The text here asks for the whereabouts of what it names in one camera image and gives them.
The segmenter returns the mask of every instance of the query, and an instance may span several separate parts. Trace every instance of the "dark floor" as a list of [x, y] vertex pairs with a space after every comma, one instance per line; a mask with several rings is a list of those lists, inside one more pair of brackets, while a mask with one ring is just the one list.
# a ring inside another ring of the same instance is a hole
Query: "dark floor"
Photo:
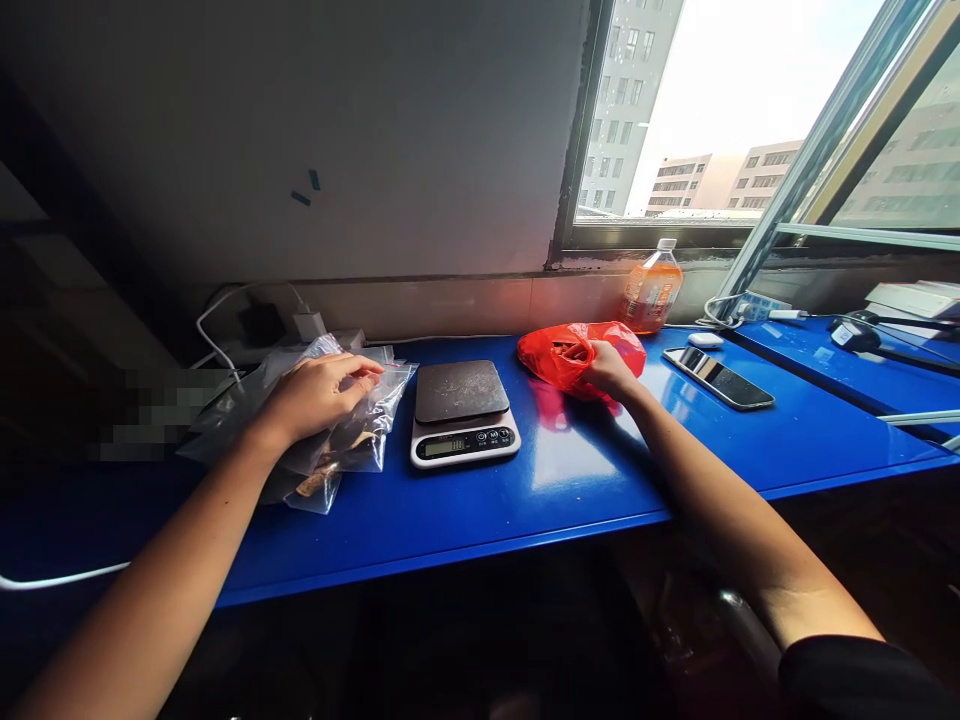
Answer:
[[[777, 507], [960, 693], [960, 489], [871, 485]], [[219, 610], [162, 717], [777, 717], [776, 661], [735, 638], [703, 555], [668, 523]], [[3, 697], [48, 653], [5, 657]]]

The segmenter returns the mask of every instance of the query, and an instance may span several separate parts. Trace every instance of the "wall outlet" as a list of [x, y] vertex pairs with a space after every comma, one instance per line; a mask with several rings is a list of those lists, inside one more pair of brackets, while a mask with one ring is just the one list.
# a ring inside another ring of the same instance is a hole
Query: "wall outlet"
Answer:
[[763, 322], [770, 315], [771, 310], [792, 310], [790, 303], [768, 298], [758, 293], [746, 293], [737, 300], [737, 314], [744, 322]]

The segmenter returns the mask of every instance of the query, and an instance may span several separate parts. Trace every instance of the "hand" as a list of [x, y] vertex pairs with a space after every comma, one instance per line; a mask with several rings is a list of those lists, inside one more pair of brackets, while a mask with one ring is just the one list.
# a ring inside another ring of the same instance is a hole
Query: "hand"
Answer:
[[[350, 353], [301, 360], [280, 378], [247, 435], [283, 452], [336, 425], [379, 384], [382, 372], [373, 360]], [[340, 392], [347, 377], [356, 381]]]
[[593, 362], [583, 371], [583, 379], [620, 401], [631, 390], [640, 387], [637, 378], [620, 357], [620, 353], [606, 340], [591, 340], [596, 353]]

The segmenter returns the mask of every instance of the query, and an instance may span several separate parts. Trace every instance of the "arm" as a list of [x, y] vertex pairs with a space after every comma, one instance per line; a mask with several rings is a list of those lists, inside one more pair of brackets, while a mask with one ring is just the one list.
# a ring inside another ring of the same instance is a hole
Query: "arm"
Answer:
[[811, 635], [883, 637], [813, 551], [757, 492], [641, 385], [617, 351], [594, 343], [584, 379], [622, 403], [686, 516], [762, 612], [782, 648]]
[[[366, 358], [306, 360], [134, 559], [44, 670], [18, 720], [153, 718], [213, 610], [267, 476], [290, 445], [335, 424], [379, 381]], [[340, 381], [357, 378], [340, 393]]]

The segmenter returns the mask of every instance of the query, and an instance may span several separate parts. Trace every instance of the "blue desk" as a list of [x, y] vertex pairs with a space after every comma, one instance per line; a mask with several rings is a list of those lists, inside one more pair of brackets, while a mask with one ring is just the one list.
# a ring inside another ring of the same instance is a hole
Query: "blue desk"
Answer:
[[[877, 414], [932, 412], [960, 409], [960, 378], [885, 360], [847, 352], [830, 340], [829, 318], [802, 322], [750, 323], [737, 330], [744, 347], [773, 353], [772, 359], [795, 371], [809, 370], [823, 386], [848, 397]], [[909, 333], [881, 333], [883, 344], [893, 350], [924, 357], [923, 351], [898, 340], [929, 347], [960, 361], [960, 344], [924, 340]], [[960, 434], [960, 424], [935, 426], [948, 436]]]
[[[660, 359], [686, 332], [645, 339], [643, 381], [708, 447], [767, 498], [911, 473], [960, 458], [888, 427], [747, 350], [718, 353], [776, 396], [776, 407], [738, 413]], [[402, 347], [421, 363], [489, 358], [523, 438], [492, 465], [417, 471], [407, 455], [414, 388], [401, 403], [382, 474], [344, 478], [327, 517], [262, 507], [220, 597], [221, 606], [328, 587], [668, 517], [632, 420], [619, 406], [580, 403], [533, 378], [516, 338], [432, 341]], [[28, 580], [130, 559], [185, 497], [202, 470], [176, 461], [107, 468], [69, 478], [0, 511], [0, 568]]]

